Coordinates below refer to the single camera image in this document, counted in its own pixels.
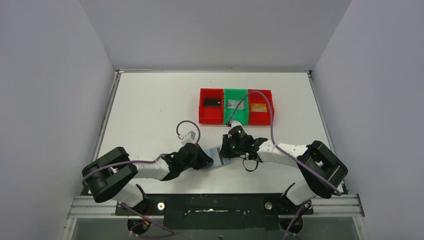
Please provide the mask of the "beige card holder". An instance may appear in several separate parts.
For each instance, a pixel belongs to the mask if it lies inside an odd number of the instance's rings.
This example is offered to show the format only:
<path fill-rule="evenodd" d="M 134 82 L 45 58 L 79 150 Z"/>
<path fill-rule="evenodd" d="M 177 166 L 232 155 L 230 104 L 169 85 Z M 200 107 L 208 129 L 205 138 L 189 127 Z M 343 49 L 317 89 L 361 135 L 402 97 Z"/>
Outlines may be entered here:
<path fill-rule="evenodd" d="M 209 163 L 203 167 L 201 169 L 203 172 L 212 171 L 224 166 L 231 165 L 235 162 L 235 159 L 233 158 L 225 158 L 220 155 L 221 147 L 221 145 L 218 145 L 204 150 L 206 155 L 212 159 L 212 163 Z"/>

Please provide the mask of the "silver VIP credit card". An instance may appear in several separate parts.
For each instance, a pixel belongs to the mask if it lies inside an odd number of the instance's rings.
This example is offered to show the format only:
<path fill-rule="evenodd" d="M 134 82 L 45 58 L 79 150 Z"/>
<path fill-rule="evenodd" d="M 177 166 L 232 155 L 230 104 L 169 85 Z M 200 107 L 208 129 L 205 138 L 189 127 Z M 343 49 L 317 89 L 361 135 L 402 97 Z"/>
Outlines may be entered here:
<path fill-rule="evenodd" d="M 219 147 L 213 147 L 210 149 L 210 157 L 213 160 L 213 166 L 221 166 L 221 156 L 220 156 L 220 148 Z"/>

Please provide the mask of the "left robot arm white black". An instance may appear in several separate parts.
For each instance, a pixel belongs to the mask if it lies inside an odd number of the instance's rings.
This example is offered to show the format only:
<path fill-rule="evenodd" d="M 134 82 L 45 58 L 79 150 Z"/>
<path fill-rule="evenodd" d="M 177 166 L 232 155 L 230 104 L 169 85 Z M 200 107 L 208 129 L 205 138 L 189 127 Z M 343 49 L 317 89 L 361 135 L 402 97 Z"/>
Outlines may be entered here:
<path fill-rule="evenodd" d="M 82 184 L 96 203 L 115 200 L 140 214 L 147 209 L 148 199 L 140 186 L 131 183 L 132 179 L 170 181 L 188 169 L 201 170 L 213 161 L 194 143 L 152 160 L 130 160 L 127 151 L 119 146 L 83 168 Z"/>

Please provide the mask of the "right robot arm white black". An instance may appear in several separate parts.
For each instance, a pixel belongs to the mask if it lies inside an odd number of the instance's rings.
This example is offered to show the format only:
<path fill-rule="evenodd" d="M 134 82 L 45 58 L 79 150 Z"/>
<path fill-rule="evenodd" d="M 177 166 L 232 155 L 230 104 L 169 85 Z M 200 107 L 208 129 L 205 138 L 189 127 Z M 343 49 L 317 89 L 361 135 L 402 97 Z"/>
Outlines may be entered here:
<path fill-rule="evenodd" d="M 293 145 L 265 137 L 253 138 L 237 125 L 222 137 L 220 156 L 256 163 L 275 163 L 300 170 L 303 179 L 283 193 L 282 209 L 295 213 L 301 204 L 315 197 L 329 199 L 348 174 L 346 165 L 321 141 Z"/>

